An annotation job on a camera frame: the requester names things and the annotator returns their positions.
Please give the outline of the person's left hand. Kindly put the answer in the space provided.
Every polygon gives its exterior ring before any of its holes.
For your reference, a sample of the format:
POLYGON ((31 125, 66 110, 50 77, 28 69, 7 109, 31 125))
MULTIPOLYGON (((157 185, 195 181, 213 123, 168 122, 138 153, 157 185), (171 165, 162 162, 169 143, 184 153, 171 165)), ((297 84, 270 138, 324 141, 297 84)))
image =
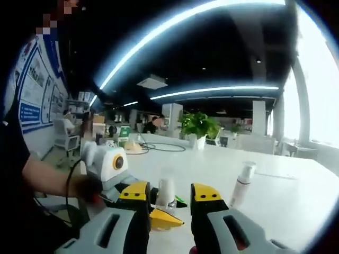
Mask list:
POLYGON ((70 176, 69 182, 69 194, 88 203, 97 203, 102 191, 101 181, 95 173, 91 172, 97 148, 94 141, 86 141, 83 144, 80 158, 83 167, 80 169, 80 174, 70 176))

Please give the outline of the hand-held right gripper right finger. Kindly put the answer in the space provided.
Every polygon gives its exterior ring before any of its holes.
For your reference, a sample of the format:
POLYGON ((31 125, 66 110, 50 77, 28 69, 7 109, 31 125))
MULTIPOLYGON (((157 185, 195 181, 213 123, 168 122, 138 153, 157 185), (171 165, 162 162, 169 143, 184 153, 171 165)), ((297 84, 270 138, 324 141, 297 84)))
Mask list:
POLYGON ((296 253, 268 240, 262 227, 229 208, 211 186, 191 184, 190 212, 197 253, 296 253))

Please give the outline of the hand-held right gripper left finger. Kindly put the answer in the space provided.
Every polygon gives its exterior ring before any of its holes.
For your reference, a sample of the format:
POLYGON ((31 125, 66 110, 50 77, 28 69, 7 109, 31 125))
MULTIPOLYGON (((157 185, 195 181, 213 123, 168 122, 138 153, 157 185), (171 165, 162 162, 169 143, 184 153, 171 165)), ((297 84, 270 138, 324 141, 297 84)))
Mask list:
POLYGON ((79 238, 71 239, 55 253, 146 253, 150 233, 150 183, 126 187, 112 207, 86 223, 79 238))

